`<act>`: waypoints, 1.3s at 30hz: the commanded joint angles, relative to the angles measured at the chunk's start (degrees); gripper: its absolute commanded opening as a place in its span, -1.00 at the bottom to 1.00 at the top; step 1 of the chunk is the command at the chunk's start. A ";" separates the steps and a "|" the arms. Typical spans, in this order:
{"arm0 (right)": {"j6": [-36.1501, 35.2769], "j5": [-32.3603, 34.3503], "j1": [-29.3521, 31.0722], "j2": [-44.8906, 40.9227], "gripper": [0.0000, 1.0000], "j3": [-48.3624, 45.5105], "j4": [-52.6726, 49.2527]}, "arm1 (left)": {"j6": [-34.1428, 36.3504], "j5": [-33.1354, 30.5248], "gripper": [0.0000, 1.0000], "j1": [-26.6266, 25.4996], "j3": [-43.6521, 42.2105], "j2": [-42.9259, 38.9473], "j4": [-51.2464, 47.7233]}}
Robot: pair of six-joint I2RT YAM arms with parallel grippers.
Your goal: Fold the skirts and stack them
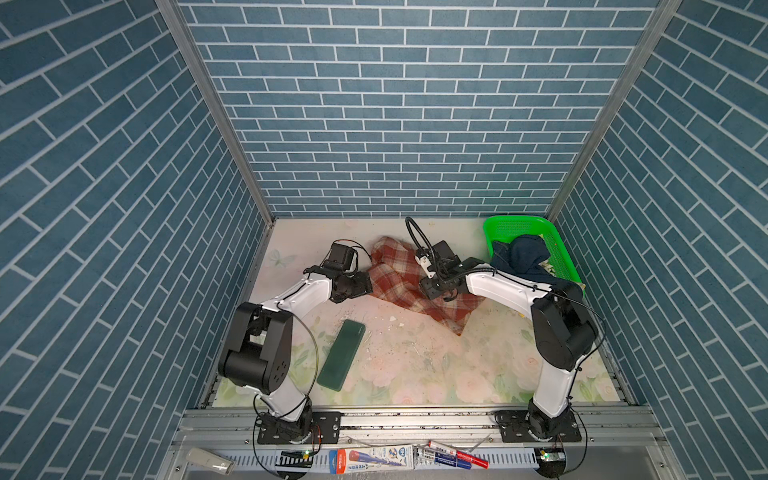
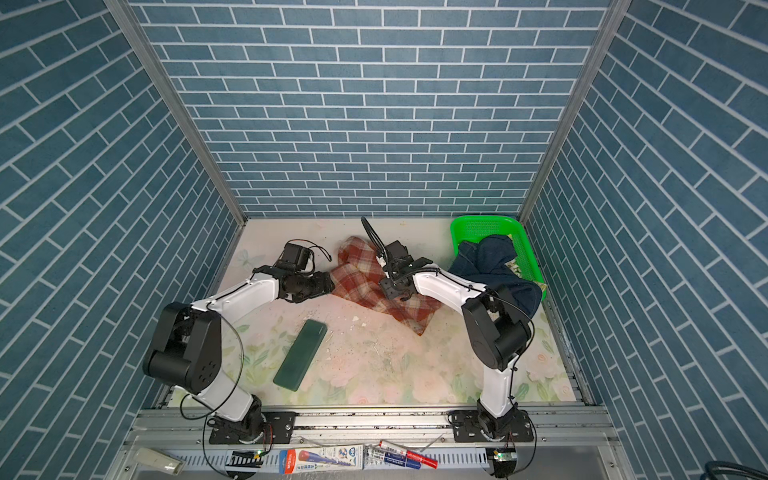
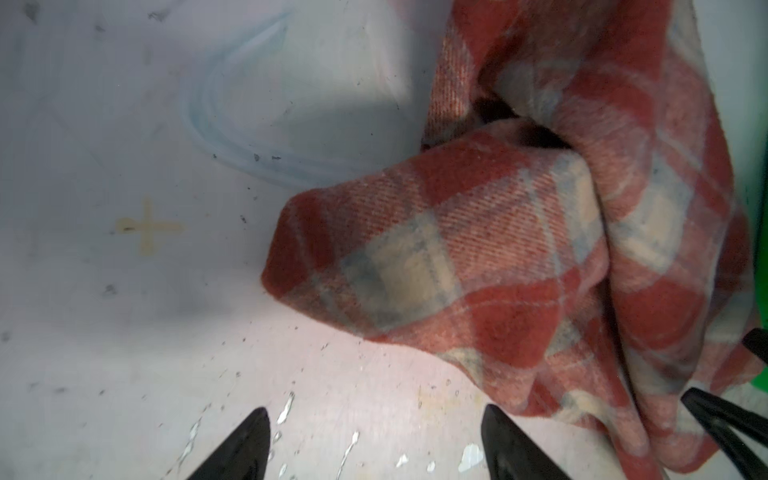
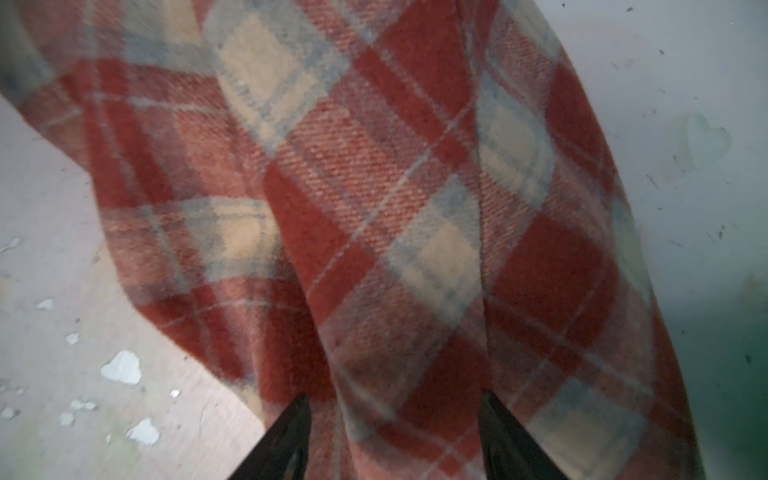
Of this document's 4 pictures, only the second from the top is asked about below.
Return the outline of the red plaid skirt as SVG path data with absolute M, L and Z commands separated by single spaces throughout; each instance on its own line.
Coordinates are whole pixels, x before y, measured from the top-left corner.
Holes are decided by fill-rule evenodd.
M 442 307 L 435 299 L 414 294 L 407 300 L 389 300 L 379 282 L 386 278 L 372 245 L 361 237 L 351 236 L 341 243 L 338 266 L 330 276 L 333 294 L 395 320 L 422 335 L 433 315 Z

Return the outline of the green plastic basket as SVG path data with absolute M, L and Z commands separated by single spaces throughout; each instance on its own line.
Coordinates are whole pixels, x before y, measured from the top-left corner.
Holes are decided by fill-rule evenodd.
M 527 232 L 518 220 L 500 215 L 466 215 L 452 221 L 450 233 L 455 255 L 462 242 L 479 243 L 490 235 L 509 237 L 517 253 L 518 275 L 538 283 L 542 287 L 542 299 L 546 298 L 548 290 L 538 261 Z

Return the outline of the dark blue denim skirt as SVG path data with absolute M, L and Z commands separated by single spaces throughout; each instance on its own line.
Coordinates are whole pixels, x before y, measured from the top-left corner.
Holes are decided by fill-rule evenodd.
M 508 266 L 515 261 L 517 252 L 512 239 L 504 235 L 490 235 L 479 243 L 463 241 L 449 272 L 472 282 L 483 283 L 499 292 L 502 286 L 512 295 L 516 306 L 533 317 L 541 300 L 541 287 L 525 280 Z

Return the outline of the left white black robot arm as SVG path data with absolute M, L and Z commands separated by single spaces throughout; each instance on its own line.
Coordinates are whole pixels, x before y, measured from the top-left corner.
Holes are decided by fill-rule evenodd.
M 293 273 L 263 266 L 219 294 L 190 304 L 172 302 L 161 311 L 144 356 L 143 372 L 184 389 L 208 408 L 206 421 L 232 443 L 267 443 L 270 428 L 261 400 L 224 371 L 222 328 L 232 329 L 235 320 L 273 301 L 301 303 L 333 290 L 327 272 Z

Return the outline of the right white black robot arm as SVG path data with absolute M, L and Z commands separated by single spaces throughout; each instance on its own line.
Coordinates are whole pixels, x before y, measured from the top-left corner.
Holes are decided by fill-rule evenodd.
M 451 274 L 429 259 L 415 259 L 398 241 L 388 245 L 376 241 L 375 251 L 385 274 L 379 285 L 388 299 L 420 294 L 463 316 L 472 350 L 483 364 L 476 420 L 483 435 L 491 441 L 531 441 L 532 421 L 512 392 L 515 362 L 534 336 L 530 316 L 513 303 L 507 289 L 494 290 Z

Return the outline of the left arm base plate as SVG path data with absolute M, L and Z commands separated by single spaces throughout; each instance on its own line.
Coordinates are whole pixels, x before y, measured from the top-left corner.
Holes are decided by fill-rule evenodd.
M 289 444 L 297 414 L 287 412 L 251 412 L 239 422 L 213 416 L 208 419 L 211 428 L 208 442 L 212 445 Z

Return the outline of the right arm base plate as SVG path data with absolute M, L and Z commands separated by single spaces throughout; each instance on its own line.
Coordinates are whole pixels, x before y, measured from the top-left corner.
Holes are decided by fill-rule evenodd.
M 500 418 L 482 407 L 477 410 L 453 410 L 447 415 L 456 443 L 532 442 L 533 424 L 527 413 L 512 408 Z

